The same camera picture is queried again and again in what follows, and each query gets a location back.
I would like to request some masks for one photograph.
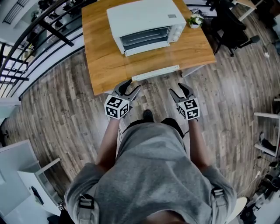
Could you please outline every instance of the floor plank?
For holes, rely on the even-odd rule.
[[[243,9],[239,8],[236,14],[241,14]],[[273,160],[253,147],[259,132],[264,131],[273,144],[276,142],[272,120],[254,117],[253,113],[272,112],[272,100],[279,94],[280,59],[273,45],[268,45],[271,33],[257,16],[252,13],[243,22],[249,36],[260,35],[259,43],[236,50],[234,58],[222,46],[217,63],[186,78],[174,72],[132,84],[130,89],[141,84],[142,90],[120,129],[124,131],[132,121],[141,118],[143,110],[151,109],[156,121],[172,117],[186,132],[188,125],[176,111],[168,90],[182,94],[177,83],[190,85],[199,99],[199,122],[212,158],[240,196],[251,196],[259,179],[250,183],[257,171],[268,165],[264,159],[257,160],[257,156]],[[269,59],[264,57],[266,46]],[[26,91],[22,106],[4,122],[2,130],[10,133],[8,144],[29,139],[42,166],[61,158],[47,175],[63,195],[83,165],[94,162],[97,156],[108,124],[105,99],[106,94],[93,95],[85,53],[81,50]],[[188,146],[188,135],[184,141]]]

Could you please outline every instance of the gray t-shirt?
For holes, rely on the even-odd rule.
[[[223,189],[224,203],[213,205],[214,187]],[[65,194],[75,223],[84,223],[79,219],[80,195],[93,188],[94,224],[138,224],[161,210],[175,211],[190,224],[211,224],[214,215],[219,224],[236,203],[236,192],[218,169],[209,166],[201,173],[177,130],[162,123],[129,128],[108,172],[92,163],[83,167]]]

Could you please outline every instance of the toaster oven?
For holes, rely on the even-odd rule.
[[[186,21],[172,0],[141,0],[107,9],[112,36],[130,56],[178,41]]]

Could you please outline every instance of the office chair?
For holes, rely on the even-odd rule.
[[[231,57],[234,57],[233,50],[259,41],[258,35],[251,37],[250,40],[248,39],[247,35],[243,32],[246,26],[233,15],[226,1],[221,0],[216,5],[216,12],[217,17],[211,21],[212,36],[219,41],[214,54],[219,51],[221,45],[225,45],[230,50]],[[222,36],[218,34],[219,30],[224,32]]]

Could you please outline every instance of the railing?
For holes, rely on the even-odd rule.
[[[72,39],[68,39],[67,36],[75,32],[76,30],[82,27],[81,22],[81,9],[82,7],[95,2],[96,0],[76,0],[71,5],[68,5],[67,9],[64,9],[65,12],[53,19],[50,23],[45,21],[45,18],[50,16],[52,12],[55,11],[58,7],[62,6],[68,0],[58,0],[53,5],[51,5],[48,9],[46,9],[39,17],[37,17],[29,27],[22,33],[16,43],[13,45],[12,49],[9,51],[7,56],[3,56],[3,51],[5,48],[5,44],[3,43],[0,49],[0,97],[13,96],[16,90],[20,87],[20,85],[24,81],[29,80],[29,76],[32,72],[40,66],[47,58],[49,58],[56,51],[64,47],[65,45],[73,46],[73,40],[80,37],[82,35],[78,34]],[[53,25],[58,22],[63,17],[71,18],[67,23],[60,24],[60,27],[56,30]],[[31,32],[37,27],[40,26],[42,28],[37,34],[31,38],[30,41],[25,46],[22,46],[22,42],[24,39],[31,34]],[[49,32],[47,37],[42,37],[43,34]],[[56,40],[52,43],[47,43],[47,41],[52,37],[57,37]],[[35,45],[34,49],[29,49],[31,44],[35,42],[38,43]],[[30,71],[31,66],[44,55],[49,49],[51,49],[58,42],[65,42],[59,48],[54,50],[51,54],[49,54],[46,58],[40,61],[32,70]],[[20,48],[22,49],[21,53],[17,56],[17,58],[13,58],[15,51]],[[25,54],[25,59],[20,59],[22,55]]]

